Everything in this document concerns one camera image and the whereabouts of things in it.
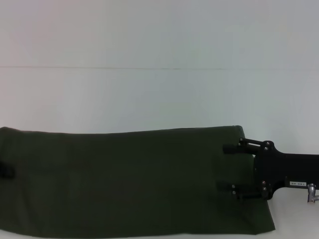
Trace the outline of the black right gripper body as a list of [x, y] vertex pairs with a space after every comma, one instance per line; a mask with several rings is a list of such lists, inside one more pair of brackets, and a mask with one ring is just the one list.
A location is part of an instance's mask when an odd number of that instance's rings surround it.
[[319, 199], [319, 156], [317, 154], [283, 153], [272, 141], [255, 155], [256, 184], [265, 184], [265, 200], [270, 200], [276, 190], [287, 188], [307, 189], [308, 200]]

